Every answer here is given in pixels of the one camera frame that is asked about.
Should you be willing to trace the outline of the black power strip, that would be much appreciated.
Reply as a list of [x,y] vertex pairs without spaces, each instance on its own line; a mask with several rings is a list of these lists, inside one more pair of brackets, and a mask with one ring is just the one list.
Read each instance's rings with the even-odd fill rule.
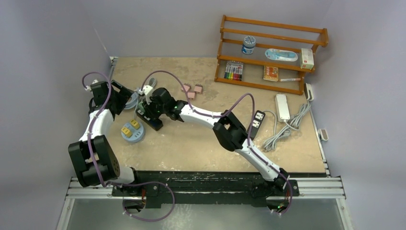
[[155,131],[159,131],[163,127],[163,123],[159,117],[156,117],[149,112],[143,112],[141,109],[137,109],[136,115]]
[[253,122],[251,124],[250,139],[254,140],[265,118],[263,111],[257,110],[254,114]]

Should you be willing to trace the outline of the yellow charger plug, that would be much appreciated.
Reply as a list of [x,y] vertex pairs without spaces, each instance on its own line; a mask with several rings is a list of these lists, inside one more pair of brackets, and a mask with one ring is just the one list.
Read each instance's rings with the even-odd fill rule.
[[130,120],[129,123],[130,123],[131,127],[136,130],[138,130],[140,128],[140,124],[135,119]]
[[122,127],[121,133],[124,138],[130,138],[133,134],[132,131],[126,126]]

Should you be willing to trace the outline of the white power strip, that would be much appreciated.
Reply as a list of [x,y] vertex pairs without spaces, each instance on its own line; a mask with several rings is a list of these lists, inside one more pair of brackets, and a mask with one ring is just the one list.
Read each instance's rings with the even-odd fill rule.
[[275,105],[278,122],[284,123],[291,119],[286,95],[276,94]]

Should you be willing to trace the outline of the green plug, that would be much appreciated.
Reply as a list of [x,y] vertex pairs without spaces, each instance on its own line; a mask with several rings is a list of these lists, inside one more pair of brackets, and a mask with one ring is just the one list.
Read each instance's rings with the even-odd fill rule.
[[138,112],[142,112],[142,113],[145,112],[145,108],[144,108],[144,106],[143,106],[143,102],[142,102],[142,101],[139,101],[136,107],[137,107],[137,111],[138,111]]

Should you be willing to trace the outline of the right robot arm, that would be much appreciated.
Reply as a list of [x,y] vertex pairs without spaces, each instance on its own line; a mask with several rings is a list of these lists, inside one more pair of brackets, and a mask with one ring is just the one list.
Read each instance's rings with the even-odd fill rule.
[[138,94],[142,97],[143,112],[139,114],[151,127],[161,128],[161,115],[180,122],[193,122],[211,129],[219,144],[230,152],[244,157],[269,182],[269,189],[280,195],[292,189],[289,174],[268,159],[252,142],[250,129],[246,129],[231,110],[223,113],[198,108],[189,101],[175,100],[165,88],[145,86]]

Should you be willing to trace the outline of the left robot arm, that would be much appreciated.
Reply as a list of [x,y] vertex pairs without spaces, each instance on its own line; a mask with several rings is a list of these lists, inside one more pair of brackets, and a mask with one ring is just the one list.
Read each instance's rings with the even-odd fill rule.
[[[105,81],[96,82],[90,86],[93,98],[89,102],[90,121],[96,117],[91,129],[90,143],[93,154],[98,156],[96,163],[105,182],[124,184],[124,190],[131,196],[137,196],[142,192],[143,183],[135,178],[135,171],[131,167],[120,166],[106,136],[110,130],[114,118],[125,108],[133,91],[124,87],[116,81],[112,81],[112,91],[109,101],[101,112],[103,103],[108,95],[108,83]],[[100,185],[96,168],[92,162],[88,146],[88,128],[75,143],[68,146],[68,152],[78,178],[83,187]]]

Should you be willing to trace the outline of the round white socket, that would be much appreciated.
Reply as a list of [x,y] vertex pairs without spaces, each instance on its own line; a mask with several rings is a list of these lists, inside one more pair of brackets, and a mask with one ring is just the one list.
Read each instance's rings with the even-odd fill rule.
[[138,130],[132,128],[129,122],[127,122],[127,123],[125,123],[123,125],[125,127],[128,127],[133,133],[130,138],[124,138],[122,136],[125,141],[127,141],[129,143],[137,143],[137,142],[140,142],[143,139],[143,137],[145,135],[145,129],[144,129],[144,126],[141,123],[139,123],[139,124],[140,124],[140,128]]

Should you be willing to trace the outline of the marker pen set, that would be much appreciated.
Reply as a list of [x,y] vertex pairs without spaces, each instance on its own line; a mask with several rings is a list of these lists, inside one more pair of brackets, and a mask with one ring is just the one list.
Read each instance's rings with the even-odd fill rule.
[[244,64],[242,62],[227,61],[224,78],[228,80],[242,81],[243,67]]

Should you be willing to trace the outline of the blue white jar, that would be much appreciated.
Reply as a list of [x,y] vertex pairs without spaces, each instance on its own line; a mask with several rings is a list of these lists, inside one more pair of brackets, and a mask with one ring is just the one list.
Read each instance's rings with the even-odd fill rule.
[[256,38],[248,35],[244,37],[241,52],[246,55],[251,55],[256,46]]

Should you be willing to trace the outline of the small orange notebook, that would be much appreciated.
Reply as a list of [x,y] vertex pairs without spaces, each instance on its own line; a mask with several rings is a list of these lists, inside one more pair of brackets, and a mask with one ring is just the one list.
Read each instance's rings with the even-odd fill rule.
[[273,66],[264,66],[263,67],[263,77],[265,81],[279,81],[279,69]]

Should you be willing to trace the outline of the wooden shelf rack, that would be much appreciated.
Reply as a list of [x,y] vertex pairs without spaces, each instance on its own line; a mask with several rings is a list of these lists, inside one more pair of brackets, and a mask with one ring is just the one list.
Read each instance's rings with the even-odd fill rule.
[[[221,83],[247,86],[276,92],[304,94],[305,76],[312,70],[300,68],[300,59],[295,62],[274,61],[266,58],[265,51],[270,48],[295,52],[301,56],[302,48],[309,48],[316,53],[320,47],[329,43],[326,28],[291,25],[244,19],[223,15],[220,23],[220,42],[217,50],[217,67],[214,81]],[[251,35],[256,38],[253,54],[241,52],[244,37]],[[227,61],[242,62],[242,81],[224,78]],[[300,81],[274,82],[264,80],[263,67],[273,66],[279,69],[279,80],[302,78]]]

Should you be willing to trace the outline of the blue oval package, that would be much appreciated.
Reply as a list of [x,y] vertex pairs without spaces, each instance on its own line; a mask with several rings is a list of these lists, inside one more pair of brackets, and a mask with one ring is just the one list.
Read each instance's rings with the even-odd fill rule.
[[293,51],[270,48],[265,51],[266,58],[274,61],[295,62],[298,55]]

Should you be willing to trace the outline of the white pen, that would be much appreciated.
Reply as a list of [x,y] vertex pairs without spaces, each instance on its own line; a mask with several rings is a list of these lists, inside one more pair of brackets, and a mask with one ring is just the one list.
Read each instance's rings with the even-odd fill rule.
[[280,82],[290,82],[290,81],[300,81],[302,78],[287,78],[287,79],[280,79]]

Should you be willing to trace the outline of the white red box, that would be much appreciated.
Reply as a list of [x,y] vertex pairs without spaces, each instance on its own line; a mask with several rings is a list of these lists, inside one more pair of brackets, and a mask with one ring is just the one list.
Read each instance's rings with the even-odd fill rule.
[[300,54],[300,68],[312,70],[315,64],[313,51],[308,48],[302,48]]

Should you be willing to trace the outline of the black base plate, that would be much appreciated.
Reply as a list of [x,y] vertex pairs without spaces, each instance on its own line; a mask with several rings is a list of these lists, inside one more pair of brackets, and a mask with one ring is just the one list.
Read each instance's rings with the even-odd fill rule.
[[137,171],[132,187],[114,186],[112,195],[139,198],[144,208],[163,204],[251,205],[274,211],[287,208],[290,197],[299,196],[296,180],[292,189],[281,190],[258,172]]

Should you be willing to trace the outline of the white wall clip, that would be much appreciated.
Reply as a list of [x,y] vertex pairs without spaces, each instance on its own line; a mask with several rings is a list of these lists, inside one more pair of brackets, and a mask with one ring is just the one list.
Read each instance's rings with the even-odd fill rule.
[[304,93],[307,101],[311,102],[314,100],[314,91],[311,84],[309,83],[304,84]]
[[318,129],[318,135],[321,141],[328,141],[328,133],[326,129],[320,128]]

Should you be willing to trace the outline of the lower white wall clip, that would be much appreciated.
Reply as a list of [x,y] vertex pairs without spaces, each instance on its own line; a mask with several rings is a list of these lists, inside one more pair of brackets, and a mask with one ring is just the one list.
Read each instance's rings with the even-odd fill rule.
[[320,128],[318,129],[318,135],[321,141],[328,141],[328,133],[326,129]]

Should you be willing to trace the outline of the aluminium rail frame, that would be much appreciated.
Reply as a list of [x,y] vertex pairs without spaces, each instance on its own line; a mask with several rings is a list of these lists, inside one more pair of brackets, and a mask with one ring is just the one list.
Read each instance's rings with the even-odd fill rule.
[[[124,215],[138,219],[135,212],[162,204],[242,204],[266,207],[281,216],[294,198],[335,199],[344,229],[351,229],[340,178],[292,177],[254,145],[264,111],[253,110],[249,127],[244,127],[231,109],[207,111],[192,105],[189,98],[175,100],[167,89],[146,81],[135,91],[110,79],[94,80],[85,89],[93,95],[90,121],[84,135],[68,148],[77,177],[70,182],[66,204],[77,199],[121,199]],[[144,124],[160,130],[161,115],[194,122],[211,129],[223,149],[244,157],[256,172],[137,171],[120,166],[106,135],[128,100],[135,101],[135,114],[143,123],[128,123],[122,132],[125,139],[141,140]]]

